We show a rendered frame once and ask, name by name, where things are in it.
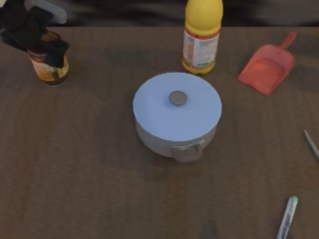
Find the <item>yellow bottle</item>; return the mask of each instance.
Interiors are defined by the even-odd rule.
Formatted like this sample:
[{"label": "yellow bottle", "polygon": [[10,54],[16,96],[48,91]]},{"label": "yellow bottle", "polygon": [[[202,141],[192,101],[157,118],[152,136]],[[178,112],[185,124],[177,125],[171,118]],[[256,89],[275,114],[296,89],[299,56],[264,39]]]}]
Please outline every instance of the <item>yellow bottle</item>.
[{"label": "yellow bottle", "polygon": [[206,74],[215,66],[222,0],[188,0],[185,16],[183,66],[193,74]]}]

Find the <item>dustpan handle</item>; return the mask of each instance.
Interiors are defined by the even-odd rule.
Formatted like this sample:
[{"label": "dustpan handle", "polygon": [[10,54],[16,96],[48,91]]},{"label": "dustpan handle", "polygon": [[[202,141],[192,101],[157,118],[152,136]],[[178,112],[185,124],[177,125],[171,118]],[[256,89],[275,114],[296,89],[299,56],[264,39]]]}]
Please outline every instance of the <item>dustpan handle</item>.
[{"label": "dustpan handle", "polygon": [[287,47],[290,46],[290,44],[294,41],[294,39],[296,38],[297,33],[295,31],[289,33],[289,35],[286,37],[286,39],[284,40],[284,42],[280,45],[280,48],[282,49],[286,49]]}]

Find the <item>red scoop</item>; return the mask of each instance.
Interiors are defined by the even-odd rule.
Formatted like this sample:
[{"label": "red scoop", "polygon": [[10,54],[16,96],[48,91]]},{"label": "red scoop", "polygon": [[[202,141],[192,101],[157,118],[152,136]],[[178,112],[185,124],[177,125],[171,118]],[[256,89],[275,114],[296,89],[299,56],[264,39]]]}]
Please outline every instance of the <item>red scoop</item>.
[{"label": "red scoop", "polygon": [[294,65],[294,56],[286,48],[296,35],[296,32],[291,32],[280,46],[261,46],[240,73],[238,80],[268,96]]}]

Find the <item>bottle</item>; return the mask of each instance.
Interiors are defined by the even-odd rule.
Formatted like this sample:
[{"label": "bottle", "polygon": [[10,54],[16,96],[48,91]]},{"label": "bottle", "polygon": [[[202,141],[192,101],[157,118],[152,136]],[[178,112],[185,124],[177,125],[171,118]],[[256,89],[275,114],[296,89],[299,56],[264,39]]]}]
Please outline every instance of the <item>bottle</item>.
[{"label": "bottle", "polygon": [[[52,41],[60,38],[55,32],[48,32],[43,40]],[[45,51],[40,46],[35,46],[28,49],[28,53],[35,69],[38,78],[47,86],[58,86],[64,83],[68,77],[69,63],[66,56],[64,56],[64,65],[62,68],[52,67],[44,63],[46,57]]]},{"label": "bottle", "polygon": [[183,66],[193,74],[206,74],[215,66],[222,0],[188,0],[185,17]]}]

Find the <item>brown jar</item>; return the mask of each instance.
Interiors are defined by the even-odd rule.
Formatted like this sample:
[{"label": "brown jar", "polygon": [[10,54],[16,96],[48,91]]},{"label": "brown jar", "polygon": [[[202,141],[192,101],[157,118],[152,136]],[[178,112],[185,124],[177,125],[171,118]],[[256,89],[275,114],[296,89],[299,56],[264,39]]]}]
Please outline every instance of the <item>brown jar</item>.
[{"label": "brown jar", "polygon": [[[59,38],[60,36],[57,33],[49,31],[42,37],[42,40],[50,42]],[[44,84],[48,86],[58,86],[67,79],[69,63],[66,56],[64,56],[64,66],[62,68],[57,68],[44,63],[46,54],[42,47],[35,46],[31,49],[28,49],[28,53],[38,78]]]}]

